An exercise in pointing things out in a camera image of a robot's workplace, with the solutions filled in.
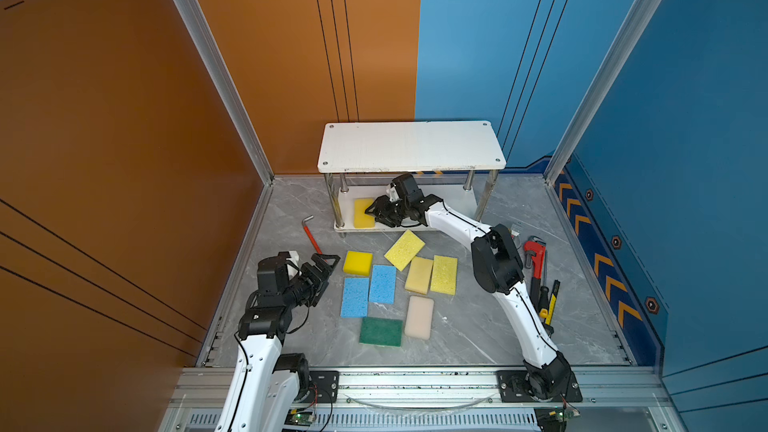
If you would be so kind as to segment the long yellow foam sponge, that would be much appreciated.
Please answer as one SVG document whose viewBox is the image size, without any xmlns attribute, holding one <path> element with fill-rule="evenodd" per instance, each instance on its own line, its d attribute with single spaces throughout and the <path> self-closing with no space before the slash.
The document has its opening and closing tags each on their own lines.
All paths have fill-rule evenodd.
<svg viewBox="0 0 768 432">
<path fill-rule="evenodd" d="M 373 198 L 355 199 L 353 203 L 353 226 L 358 230 L 373 229 L 376 225 L 375 218 L 366 210 L 373 204 Z"/>
</svg>

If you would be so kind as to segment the pale pink sponge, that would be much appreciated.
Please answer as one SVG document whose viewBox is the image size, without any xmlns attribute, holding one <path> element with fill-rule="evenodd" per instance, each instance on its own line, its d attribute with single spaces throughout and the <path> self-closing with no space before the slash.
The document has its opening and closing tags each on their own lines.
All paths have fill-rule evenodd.
<svg viewBox="0 0 768 432">
<path fill-rule="evenodd" d="M 404 325 L 407 337 L 429 340 L 432 330 L 434 300 L 427 297 L 411 296 Z"/>
</svg>

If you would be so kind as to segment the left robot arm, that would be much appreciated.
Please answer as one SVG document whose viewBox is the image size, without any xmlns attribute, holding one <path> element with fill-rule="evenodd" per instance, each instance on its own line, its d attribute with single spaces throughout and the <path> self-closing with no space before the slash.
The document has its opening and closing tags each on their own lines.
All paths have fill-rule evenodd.
<svg viewBox="0 0 768 432">
<path fill-rule="evenodd" d="M 305 355 L 282 349 L 294 309 L 318 304 L 339 261 L 314 253 L 299 264 L 296 252 L 283 251 L 258 262 L 257 289 L 234 332 L 237 363 L 217 431 L 280 431 L 291 406 L 309 393 Z"/>
</svg>

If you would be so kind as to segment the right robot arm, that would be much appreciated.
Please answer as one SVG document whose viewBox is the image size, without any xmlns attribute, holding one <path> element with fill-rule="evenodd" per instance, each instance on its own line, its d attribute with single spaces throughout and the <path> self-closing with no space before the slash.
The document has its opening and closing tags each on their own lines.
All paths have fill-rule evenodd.
<svg viewBox="0 0 768 432">
<path fill-rule="evenodd" d="M 568 399 L 575 375 L 535 310 L 524 264 L 508 228 L 474 220 L 441 197 L 424 194 L 410 173 L 394 178 L 365 213 L 390 228 L 406 221 L 431 227 L 465 246 L 471 252 L 476 282 L 499 302 L 516 334 L 527 371 L 527 394 L 538 401 Z"/>
</svg>

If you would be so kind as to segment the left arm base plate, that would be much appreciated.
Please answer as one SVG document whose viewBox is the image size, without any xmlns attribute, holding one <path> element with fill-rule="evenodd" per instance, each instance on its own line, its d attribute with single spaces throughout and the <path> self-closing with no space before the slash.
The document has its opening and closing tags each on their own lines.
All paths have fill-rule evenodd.
<svg viewBox="0 0 768 432">
<path fill-rule="evenodd" d="M 311 369 L 299 375 L 299 393 L 295 404 L 335 404 L 338 397 L 340 372 Z"/>
</svg>

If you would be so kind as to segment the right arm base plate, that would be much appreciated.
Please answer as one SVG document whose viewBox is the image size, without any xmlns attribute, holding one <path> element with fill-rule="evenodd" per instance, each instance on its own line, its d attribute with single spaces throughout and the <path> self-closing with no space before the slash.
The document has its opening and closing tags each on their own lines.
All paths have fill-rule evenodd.
<svg viewBox="0 0 768 432">
<path fill-rule="evenodd" d="M 580 403 L 581 388 L 572 371 L 555 381 L 526 370 L 502 369 L 495 373 L 503 403 Z"/>
</svg>

